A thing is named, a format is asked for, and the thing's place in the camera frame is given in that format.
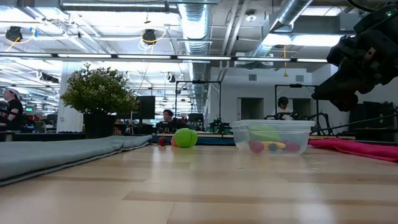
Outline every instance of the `gray mat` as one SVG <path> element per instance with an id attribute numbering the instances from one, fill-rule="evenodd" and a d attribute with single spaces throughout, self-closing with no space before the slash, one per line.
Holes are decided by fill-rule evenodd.
<path id="1" fill-rule="evenodd" d="M 146 146 L 152 136 L 0 142 L 0 186 Z"/>

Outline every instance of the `green leaves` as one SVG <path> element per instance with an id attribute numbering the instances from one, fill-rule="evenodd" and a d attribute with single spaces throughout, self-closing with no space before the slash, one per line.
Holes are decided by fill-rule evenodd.
<path id="1" fill-rule="evenodd" d="M 90 70 L 90 65 L 74 71 L 61 96 L 65 106 L 81 113 L 130 113 L 138 108 L 138 100 L 127 90 L 127 79 L 111 68 Z"/>

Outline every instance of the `plant pot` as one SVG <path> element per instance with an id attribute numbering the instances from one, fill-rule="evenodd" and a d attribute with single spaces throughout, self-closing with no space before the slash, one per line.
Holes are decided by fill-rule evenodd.
<path id="1" fill-rule="evenodd" d="M 105 138 L 113 134 L 115 115 L 84 114 L 86 139 Z"/>

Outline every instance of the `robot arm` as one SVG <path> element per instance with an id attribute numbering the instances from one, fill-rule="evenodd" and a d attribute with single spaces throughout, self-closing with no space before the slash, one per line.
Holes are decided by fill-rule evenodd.
<path id="1" fill-rule="evenodd" d="M 338 71 L 314 89 L 314 100 L 330 100 L 340 111 L 358 103 L 356 92 L 369 93 L 376 85 L 398 76 L 398 4 L 376 10 L 355 26 L 355 37 L 344 36 L 327 60 Z"/>

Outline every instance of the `potted plant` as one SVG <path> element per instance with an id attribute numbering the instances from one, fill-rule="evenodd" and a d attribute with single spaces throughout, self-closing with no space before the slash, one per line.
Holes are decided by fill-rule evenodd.
<path id="1" fill-rule="evenodd" d="M 127 79 L 111 68 L 90 69 L 89 64 L 74 71 L 61 96 L 65 106 L 83 113 L 87 139 L 112 135 L 115 115 L 137 109 L 138 101 L 127 89 Z"/>

